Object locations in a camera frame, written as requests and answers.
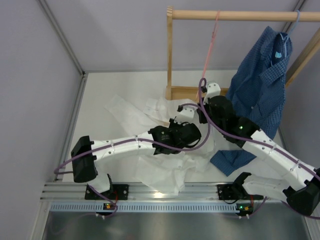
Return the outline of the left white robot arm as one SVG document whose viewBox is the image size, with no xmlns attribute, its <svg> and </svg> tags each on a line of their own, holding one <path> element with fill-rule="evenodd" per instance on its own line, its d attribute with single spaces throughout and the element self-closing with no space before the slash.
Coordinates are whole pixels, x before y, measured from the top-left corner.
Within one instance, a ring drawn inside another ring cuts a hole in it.
<svg viewBox="0 0 320 240">
<path fill-rule="evenodd" d="M 171 155 L 195 147 L 201 132 L 193 123 L 170 122 L 158 125 L 141 134 L 115 140 L 91 140 L 81 137 L 71 151 L 72 173 L 75 183 L 86 183 L 103 200 L 113 195 L 113 184 L 105 173 L 107 161 L 130 156 Z"/>
</svg>

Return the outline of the pink wire hanger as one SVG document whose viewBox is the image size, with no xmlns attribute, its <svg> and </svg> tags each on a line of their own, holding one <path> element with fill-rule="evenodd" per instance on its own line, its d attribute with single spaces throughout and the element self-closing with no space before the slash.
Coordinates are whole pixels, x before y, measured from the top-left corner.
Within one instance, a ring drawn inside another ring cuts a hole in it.
<svg viewBox="0 0 320 240">
<path fill-rule="evenodd" d="M 214 47 L 214 44 L 215 44 L 216 35 L 217 35 L 218 29 L 219 29 L 219 23 L 218 22 L 219 22 L 220 13 L 221 13 L 221 10 L 219 9 L 217 11 L 217 14 L 216 14 L 216 17 L 215 17 L 214 27 L 213 27 L 213 31 L 212 31 L 212 35 L 211 35 L 211 41 L 210 41 L 210 45 L 209 45 L 208 52 L 207 52 L 207 55 L 206 55 L 203 71 L 202 71 L 202 74 L 201 74 L 201 79 L 203 79 L 205 77 L 205 74 L 206 74 L 210 59 L 211 59 L 211 54 L 212 54 L 213 47 Z"/>
</svg>

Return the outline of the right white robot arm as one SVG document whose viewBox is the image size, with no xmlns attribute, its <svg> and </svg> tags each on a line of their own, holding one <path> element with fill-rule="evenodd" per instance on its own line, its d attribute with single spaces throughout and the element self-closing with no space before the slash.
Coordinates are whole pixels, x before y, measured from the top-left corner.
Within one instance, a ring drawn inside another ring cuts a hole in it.
<svg viewBox="0 0 320 240">
<path fill-rule="evenodd" d="M 254 155 L 275 170 L 280 179 L 241 173 L 232 184 L 233 194 L 244 199 L 259 195 L 282 201 L 297 213 L 310 216 L 320 203 L 320 171 L 279 147 L 254 122 L 235 114 L 225 96 L 199 100 L 199 120 L 217 130 L 221 151 L 241 150 Z"/>
</svg>

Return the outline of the white shirt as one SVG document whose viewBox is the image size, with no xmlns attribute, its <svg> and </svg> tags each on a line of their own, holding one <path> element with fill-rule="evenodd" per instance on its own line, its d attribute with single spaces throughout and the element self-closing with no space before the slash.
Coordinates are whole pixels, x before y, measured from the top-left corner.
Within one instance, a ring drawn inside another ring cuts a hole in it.
<svg viewBox="0 0 320 240">
<path fill-rule="evenodd" d="M 124 131 L 132 136 L 158 125 L 167 127 L 169 119 L 177 115 L 179 105 L 192 103 L 190 99 L 149 98 L 145 108 L 139 110 L 128 101 L 115 95 L 104 108 L 113 115 Z M 215 152 L 214 131 L 208 130 L 206 124 L 200 124 L 197 117 L 192 122 L 199 128 L 203 138 L 208 137 L 200 149 L 170 155 L 140 156 L 137 159 L 134 178 L 155 189 L 161 187 L 181 189 L 185 184 L 186 173 L 189 169 L 203 173 L 209 164 L 211 154 Z"/>
</svg>

